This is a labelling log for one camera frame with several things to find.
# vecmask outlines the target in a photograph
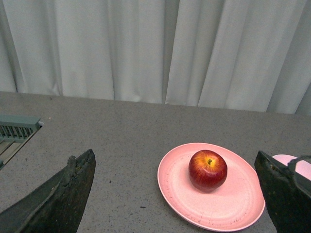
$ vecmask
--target plate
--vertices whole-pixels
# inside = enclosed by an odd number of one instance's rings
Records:
[[[212,150],[227,163],[225,183],[211,193],[196,189],[188,175],[190,158]],[[216,232],[238,231],[261,216],[265,201],[255,170],[237,154],[206,143],[189,143],[169,151],[161,160],[158,184],[167,203],[186,221]]]
[[[272,157],[286,166],[292,159],[297,158],[295,156],[287,155],[287,154],[277,154]],[[303,161],[303,160],[299,161],[296,164],[295,171],[299,173],[300,175],[306,177],[307,179],[311,180],[311,164],[309,164],[308,162]]]

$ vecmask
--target speckled surface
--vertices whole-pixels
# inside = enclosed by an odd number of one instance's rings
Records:
[[[258,150],[311,154],[311,117],[0,92],[0,114],[37,116],[38,133],[0,171],[0,211],[87,149],[94,183],[79,233],[209,232],[166,203],[157,184],[163,156],[185,143],[225,147],[254,167]],[[243,233],[276,233],[266,210]]]

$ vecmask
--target plate rim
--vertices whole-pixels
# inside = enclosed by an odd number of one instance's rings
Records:
[[[160,184],[160,180],[159,180],[159,176],[160,176],[160,168],[161,168],[161,165],[163,163],[163,161],[165,160],[165,158],[167,157],[168,154],[170,154],[173,150],[176,150],[178,149],[179,147],[184,147],[184,146],[187,146],[187,145],[194,145],[194,144],[198,144],[198,145],[207,145],[207,146],[213,146],[213,147],[219,147],[223,150],[226,150],[232,154],[234,154],[235,156],[239,157],[240,159],[242,159],[254,172],[255,174],[256,171],[255,169],[246,161],[244,160],[242,157],[240,157],[238,154],[234,153],[233,151],[230,151],[228,150],[227,148],[224,148],[224,147],[221,147],[221,146],[218,146],[218,145],[215,145],[215,144],[211,144],[211,143],[203,143],[203,142],[192,142],[192,143],[186,143],[186,144],[182,144],[182,145],[179,145],[177,147],[174,147],[172,148],[171,150],[169,150],[164,156],[163,158],[161,159],[160,163],[159,163],[159,166],[158,166],[158,169],[157,169],[157,181],[158,181],[158,186],[159,186],[159,189],[161,191],[161,194],[162,196],[164,197],[165,201],[168,203],[168,205],[178,214],[180,215],[184,220],[186,220],[187,222],[197,226],[197,227],[200,227],[200,228],[203,228],[203,229],[206,229],[206,230],[210,230],[210,231],[215,231],[215,232],[235,232],[235,231],[239,231],[239,230],[243,230],[251,225],[253,225],[260,217],[261,215],[263,214],[263,211],[265,209],[265,206],[266,206],[266,203],[265,203],[265,199],[264,197],[262,196],[262,200],[263,200],[263,205],[262,205],[262,208],[261,208],[261,211],[260,213],[258,214],[258,216],[249,224],[246,224],[245,226],[242,226],[242,227],[238,227],[238,228],[235,228],[235,229],[230,229],[230,230],[223,230],[223,229],[217,229],[217,228],[211,228],[211,227],[208,227],[208,226],[205,226],[205,225],[202,225],[200,223],[197,223],[197,222],[194,222],[192,221],[191,219],[188,219],[186,216],[184,216],[182,213],[180,213],[178,210],[176,210],[172,204],[170,203],[170,201],[167,199],[167,197],[164,195],[163,193],[163,190],[162,190],[162,187],[161,187],[161,184]]]

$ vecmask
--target table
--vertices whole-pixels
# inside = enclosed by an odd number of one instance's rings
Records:
[[[79,233],[209,232],[176,214],[157,183],[163,156],[182,144],[227,148],[254,167],[270,155],[311,153],[311,116],[0,92],[0,114],[44,126],[0,171],[0,211],[87,149],[96,170]],[[243,233],[276,233],[266,210]]]

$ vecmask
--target pink plate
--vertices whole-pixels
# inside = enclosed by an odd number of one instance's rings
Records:
[[[212,150],[227,163],[225,183],[212,193],[196,189],[188,175],[190,158],[199,150]],[[157,173],[160,190],[182,218],[216,232],[244,229],[261,216],[265,201],[255,170],[237,154],[206,143],[189,143],[172,149]]]
[[[287,154],[277,154],[275,156],[272,156],[276,160],[278,160],[280,163],[287,166],[287,164],[292,160],[296,159],[297,157]],[[299,161],[296,164],[296,170],[297,173],[300,175],[306,177],[307,179],[311,180],[311,164],[309,164],[306,161]]]

